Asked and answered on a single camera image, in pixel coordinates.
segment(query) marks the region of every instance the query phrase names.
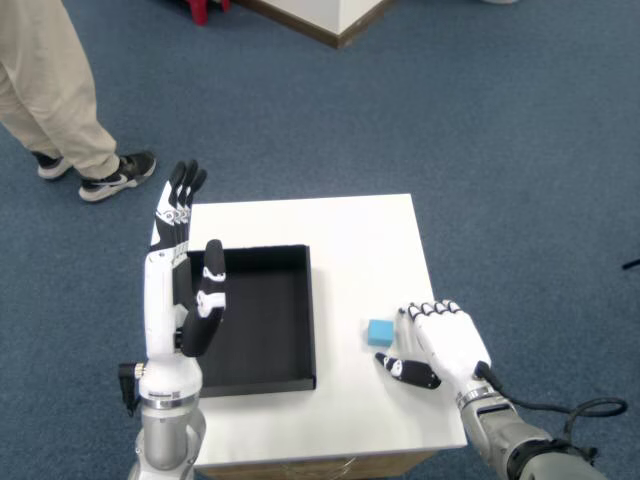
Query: wooden baseboard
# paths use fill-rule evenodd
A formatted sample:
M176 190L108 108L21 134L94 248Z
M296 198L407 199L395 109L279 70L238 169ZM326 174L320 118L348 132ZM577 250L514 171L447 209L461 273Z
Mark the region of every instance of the wooden baseboard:
M242 5L245 8L258 12L271 20L281 23L296 32L318 40L330 47L342 48L350 45L356 36L364 32L369 25L378 18L382 17L394 0L382 0L378 5L365 13L353 25L340 34L318 27L317 25L309 23L306 20L285 12L284 10L280 10L279 8L276 8L262 0L233 1L238 5Z

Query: red object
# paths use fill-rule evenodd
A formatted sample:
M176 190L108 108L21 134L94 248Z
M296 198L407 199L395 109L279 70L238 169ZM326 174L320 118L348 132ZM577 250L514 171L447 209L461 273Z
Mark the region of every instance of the red object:
M196 25L207 24L207 3L209 0L186 0L191 7L191 16ZM220 7L223 12L231 8L231 0L220 0Z
M191 16L196 25L207 24L207 1L208 0L187 0L191 6Z

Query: white table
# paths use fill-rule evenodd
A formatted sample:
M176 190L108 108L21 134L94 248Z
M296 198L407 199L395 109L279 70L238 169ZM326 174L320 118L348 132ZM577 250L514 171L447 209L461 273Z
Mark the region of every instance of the white table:
M195 205L190 248L306 244L315 391L204 398L197 466L441 450L466 445L451 395L401 384L374 361L371 318L396 320L391 353L416 356L398 307L432 300L410 195Z

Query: sneaker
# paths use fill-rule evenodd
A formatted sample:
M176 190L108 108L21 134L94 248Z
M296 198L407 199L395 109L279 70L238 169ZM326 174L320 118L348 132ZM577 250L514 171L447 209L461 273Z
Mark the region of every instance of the sneaker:
M45 180L56 180L71 168L71 164L64 157L51 158L44 153L31 152L38 160L38 176Z
M99 202L125 188L140 185L156 168L156 159L151 152L139 152L120 157L118 170L105 178L82 179L80 198L86 202Z

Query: person's leg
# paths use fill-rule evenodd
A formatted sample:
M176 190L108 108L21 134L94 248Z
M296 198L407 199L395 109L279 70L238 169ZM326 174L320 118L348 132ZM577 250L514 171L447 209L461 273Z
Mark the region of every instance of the person's leg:
M0 63L15 96L40 126L39 133L29 130L48 147L38 151L61 154L88 178L113 174L120 164L116 142L96 118L91 69L62 2L0 0L0 11Z
M38 160L38 175L47 180L62 176L71 165L61 158L60 150L49 140L38 122L24 108L13 89L6 70L0 64L0 123Z

